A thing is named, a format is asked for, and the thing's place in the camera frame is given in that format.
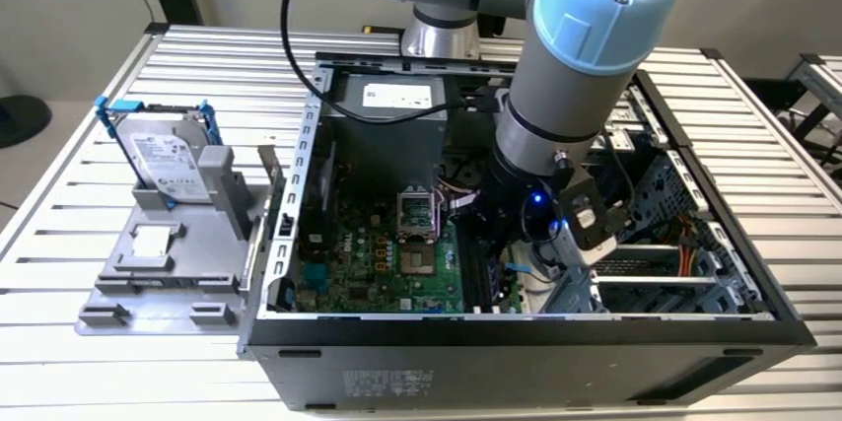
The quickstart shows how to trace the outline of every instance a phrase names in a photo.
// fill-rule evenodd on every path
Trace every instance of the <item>hard drive label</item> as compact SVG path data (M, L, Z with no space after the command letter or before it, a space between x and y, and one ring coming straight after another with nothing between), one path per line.
M174 135L132 134L140 162L154 187L176 201L208 199L186 142Z

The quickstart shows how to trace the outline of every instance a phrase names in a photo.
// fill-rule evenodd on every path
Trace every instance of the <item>robotic arm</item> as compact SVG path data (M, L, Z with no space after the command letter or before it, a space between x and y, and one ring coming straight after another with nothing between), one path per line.
M492 243L493 253L512 239L513 216L525 219L531 214L537 234L549 235L547 241L575 241L579 255L587 255L612 239L603 230L607 211L593 202L599 195L593 196L592 183L573 185L575 192L564 188L634 70L655 46L675 0L412 1L439 6L424 8L452 16L439 19L443 26L455 26L471 11L525 19L493 159L472 204L476 227L491 229L479 237ZM541 196L555 204L548 217L528 202L533 197L539 203ZM589 260L577 259L581 264Z

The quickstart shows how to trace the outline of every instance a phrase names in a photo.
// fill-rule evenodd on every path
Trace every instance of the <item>power supply label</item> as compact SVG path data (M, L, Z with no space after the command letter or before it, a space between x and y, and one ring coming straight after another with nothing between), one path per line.
M363 107L431 108L432 87L417 84L367 84Z
M174 135L133 133L132 142L154 187L176 201L209 198L186 142Z

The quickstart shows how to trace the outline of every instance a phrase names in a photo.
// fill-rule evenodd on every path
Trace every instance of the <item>side panel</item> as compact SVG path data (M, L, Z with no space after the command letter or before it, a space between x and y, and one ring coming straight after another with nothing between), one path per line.
M248 350L293 410L688 404L788 356L716 345Z

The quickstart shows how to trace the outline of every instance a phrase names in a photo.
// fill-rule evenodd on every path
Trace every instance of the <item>blue latch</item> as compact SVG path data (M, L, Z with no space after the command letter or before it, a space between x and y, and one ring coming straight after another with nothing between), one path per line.
M108 106L110 112L137 112L142 108L141 101L126 101L125 99L117 99Z
M203 100L199 105L199 113L205 117L205 126L208 127L208 137L211 145L223 145L223 136L220 135L220 127L216 124L216 111L208 104L208 100Z

